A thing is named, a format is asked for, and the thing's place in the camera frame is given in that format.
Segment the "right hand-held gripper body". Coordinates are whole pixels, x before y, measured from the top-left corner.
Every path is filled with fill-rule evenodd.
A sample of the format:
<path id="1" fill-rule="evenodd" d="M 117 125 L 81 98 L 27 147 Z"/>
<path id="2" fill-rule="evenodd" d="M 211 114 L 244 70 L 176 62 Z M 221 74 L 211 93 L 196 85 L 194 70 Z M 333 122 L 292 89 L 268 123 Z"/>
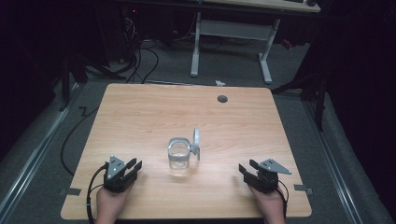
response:
<path id="1" fill-rule="evenodd" d="M 290 175 L 291 171 L 273 159 L 258 162 L 260 170 L 257 174 L 247 171 L 244 182 L 254 189 L 266 194 L 278 189 L 278 175 Z"/>

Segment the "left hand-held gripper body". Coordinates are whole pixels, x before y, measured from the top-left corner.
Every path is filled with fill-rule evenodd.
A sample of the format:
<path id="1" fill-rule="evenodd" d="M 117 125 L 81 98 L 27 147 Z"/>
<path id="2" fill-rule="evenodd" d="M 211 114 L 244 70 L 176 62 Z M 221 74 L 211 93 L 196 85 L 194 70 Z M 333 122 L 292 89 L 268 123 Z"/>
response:
<path id="1" fill-rule="evenodd" d="M 115 156 L 109 158 L 104 174 L 105 189 L 113 193 L 121 193 L 136 181 L 137 175 L 131 174 L 134 167 L 127 169 L 126 163 Z"/>

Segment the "clear glass jar with hinged lid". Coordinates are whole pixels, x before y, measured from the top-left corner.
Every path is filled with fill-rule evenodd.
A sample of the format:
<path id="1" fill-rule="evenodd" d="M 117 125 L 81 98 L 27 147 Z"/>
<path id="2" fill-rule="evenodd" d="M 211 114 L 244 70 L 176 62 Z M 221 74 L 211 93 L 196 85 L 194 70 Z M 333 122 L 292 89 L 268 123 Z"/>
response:
<path id="1" fill-rule="evenodd" d="M 172 170 L 184 170 L 189 167 L 190 157 L 193 154 L 197 160 L 201 159 L 200 129 L 193 130 L 192 141 L 185 137 L 171 138 L 167 146 L 169 167 Z"/>

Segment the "person's right hand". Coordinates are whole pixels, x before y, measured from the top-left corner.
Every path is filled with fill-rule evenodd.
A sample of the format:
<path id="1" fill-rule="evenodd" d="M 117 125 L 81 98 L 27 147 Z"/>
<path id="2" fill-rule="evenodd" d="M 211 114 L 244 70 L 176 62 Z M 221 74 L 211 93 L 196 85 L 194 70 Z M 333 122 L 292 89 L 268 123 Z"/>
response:
<path id="1" fill-rule="evenodd" d="M 286 224 L 284 215 L 283 193 L 277 189 L 270 193 L 262 193 L 253 187 L 249 187 L 260 211 L 263 214 L 264 224 Z"/>

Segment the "grey tape strip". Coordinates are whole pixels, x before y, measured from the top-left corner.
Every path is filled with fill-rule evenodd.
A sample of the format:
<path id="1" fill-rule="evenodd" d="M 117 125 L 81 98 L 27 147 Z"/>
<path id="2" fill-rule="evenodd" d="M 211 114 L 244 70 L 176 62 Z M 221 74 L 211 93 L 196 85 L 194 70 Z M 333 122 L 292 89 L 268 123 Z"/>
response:
<path id="1" fill-rule="evenodd" d="M 314 191 L 312 188 L 309 188 L 306 185 L 294 185 L 294 190 L 296 191 L 304 191 L 307 195 L 313 195 Z"/>
<path id="2" fill-rule="evenodd" d="M 74 189 L 74 188 L 68 188 L 68 189 L 60 189 L 58 192 L 59 196 L 66 196 L 66 195 L 74 195 L 78 196 L 81 193 L 81 189 Z"/>

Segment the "dark metal stand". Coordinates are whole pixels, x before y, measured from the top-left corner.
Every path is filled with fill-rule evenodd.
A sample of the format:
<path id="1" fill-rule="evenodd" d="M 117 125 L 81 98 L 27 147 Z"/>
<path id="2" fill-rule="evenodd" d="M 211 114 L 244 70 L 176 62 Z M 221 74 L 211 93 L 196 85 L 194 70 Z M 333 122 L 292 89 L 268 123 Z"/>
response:
<path id="1" fill-rule="evenodd" d="M 329 76 L 329 61 L 327 59 L 304 59 L 293 81 L 272 90 L 272 94 L 301 89 L 302 101 L 316 101 L 314 122 L 320 131 L 323 131 L 322 117 L 327 80 Z"/>
<path id="2" fill-rule="evenodd" d="M 67 54 L 62 62 L 62 104 L 61 111 L 64 111 L 70 103 L 70 77 L 73 77 L 77 84 L 86 84 L 88 75 L 85 72 L 84 58 L 74 52 Z"/>

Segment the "desk with white metal legs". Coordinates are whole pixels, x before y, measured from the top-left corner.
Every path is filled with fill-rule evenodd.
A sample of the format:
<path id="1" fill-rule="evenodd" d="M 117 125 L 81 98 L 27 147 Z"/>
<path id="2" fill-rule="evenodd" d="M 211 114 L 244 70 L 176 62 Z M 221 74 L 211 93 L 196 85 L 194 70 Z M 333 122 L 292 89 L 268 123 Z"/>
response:
<path id="1" fill-rule="evenodd" d="M 250 7 L 252 9 L 269 9 L 271 12 L 298 12 L 317 14 L 321 11 L 315 0 L 196 0 L 203 3 L 219 4 L 229 7 Z M 260 40 L 266 43 L 263 52 L 258 54 L 263 80 L 272 83 L 267 57 L 276 37 L 281 19 L 275 18 L 269 24 L 253 24 L 242 21 L 225 21 L 223 19 L 203 19 L 200 12 L 195 14 L 194 49 L 191 59 L 191 76 L 199 74 L 200 40 L 202 35 L 231 37 L 248 40 Z"/>

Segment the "metal floor rail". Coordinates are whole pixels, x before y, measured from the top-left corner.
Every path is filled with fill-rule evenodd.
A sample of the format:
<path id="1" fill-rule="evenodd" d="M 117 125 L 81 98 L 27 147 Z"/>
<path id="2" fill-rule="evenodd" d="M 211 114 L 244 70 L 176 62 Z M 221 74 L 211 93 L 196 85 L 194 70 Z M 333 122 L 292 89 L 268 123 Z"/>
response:
<path id="1" fill-rule="evenodd" d="M 80 125 L 85 87 L 74 84 L 71 104 L 56 97 L 0 162 L 0 224 L 57 223 L 86 141 Z"/>
<path id="2" fill-rule="evenodd" d="M 323 131 L 321 131 L 316 124 L 315 111 L 313 106 L 308 102 L 302 102 L 304 110 L 310 120 L 313 129 L 315 130 L 316 136 L 318 138 L 321 151 L 325 164 L 329 170 L 332 182 L 334 184 L 335 190 L 337 192 L 338 198 L 343 205 L 346 212 L 346 216 L 350 224 L 363 224 L 361 215 L 357 209 L 357 206 L 352 198 L 351 192 L 345 179 L 343 178 L 340 169 L 337 165 L 336 159 L 332 154 L 331 148 L 328 144 L 326 136 Z"/>

